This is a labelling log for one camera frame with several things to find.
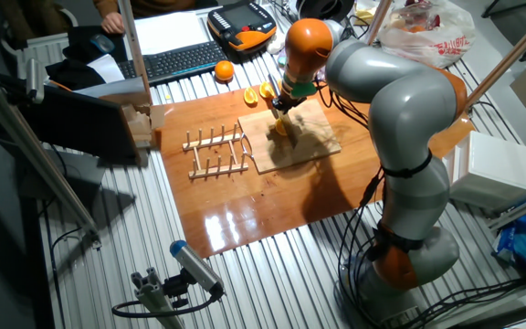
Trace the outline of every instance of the person's hand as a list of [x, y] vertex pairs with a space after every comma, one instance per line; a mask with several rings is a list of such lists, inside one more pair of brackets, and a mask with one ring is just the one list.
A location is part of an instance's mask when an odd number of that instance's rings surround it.
[[119, 13], [110, 13], [105, 16], [105, 19], [100, 23], [100, 27], [108, 34], [122, 34], [125, 32], [123, 26], [123, 18]]

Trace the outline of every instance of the white box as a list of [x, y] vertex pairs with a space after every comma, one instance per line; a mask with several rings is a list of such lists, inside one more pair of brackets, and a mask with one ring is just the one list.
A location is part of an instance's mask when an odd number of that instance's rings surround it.
[[526, 146], [471, 132], [442, 161], [452, 199], [490, 210], [526, 200]]

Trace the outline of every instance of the wooden table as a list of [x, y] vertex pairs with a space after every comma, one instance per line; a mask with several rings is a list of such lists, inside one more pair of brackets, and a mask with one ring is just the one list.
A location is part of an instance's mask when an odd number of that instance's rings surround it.
[[[255, 165], [246, 172], [231, 175], [188, 179], [192, 170], [192, 152], [184, 152], [186, 131], [191, 140], [210, 137], [210, 127], [220, 133], [224, 124], [229, 132], [237, 118], [264, 111], [270, 104], [259, 99], [256, 107], [243, 102], [243, 90], [164, 106], [165, 125], [157, 132], [163, 164], [186, 241], [201, 257], [257, 241], [288, 229], [340, 214], [358, 207], [363, 191], [379, 169], [379, 160], [369, 133], [357, 122], [336, 108], [325, 108], [328, 121], [342, 147], [338, 154], [320, 160], [259, 175]], [[369, 104], [355, 104], [368, 114]], [[454, 125], [434, 136], [430, 147], [442, 157], [470, 131], [468, 117], [462, 116]], [[237, 155], [242, 153], [235, 143]], [[219, 155], [223, 164], [230, 155], [228, 144], [200, 149], [200, 159], [206, 157], [211, 166]], [[376, 199], [380, 199], [380, 189]]]

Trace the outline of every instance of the black keyboard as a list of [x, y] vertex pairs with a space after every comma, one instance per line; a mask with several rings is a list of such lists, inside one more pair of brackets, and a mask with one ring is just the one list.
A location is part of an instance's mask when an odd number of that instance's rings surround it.
[[[143, 56], [151, 85], [211, 71], [221, 60], [226, 60], [226, 56], [215, 41]], [[136, 77], [132, 60], [118, 65], [125, 79]]]

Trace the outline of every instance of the person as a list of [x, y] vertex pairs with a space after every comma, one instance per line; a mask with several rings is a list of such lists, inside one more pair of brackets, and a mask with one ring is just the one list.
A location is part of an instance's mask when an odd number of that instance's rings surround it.
[[[92, 0], [102, 17], [100, 26], [108, 34], [125, 32], [123, 19], [119, 14], [117, 0]], [[216, 0], [131, 0], [135, 18], [144, 18], [188, 9], [216, 6]]]

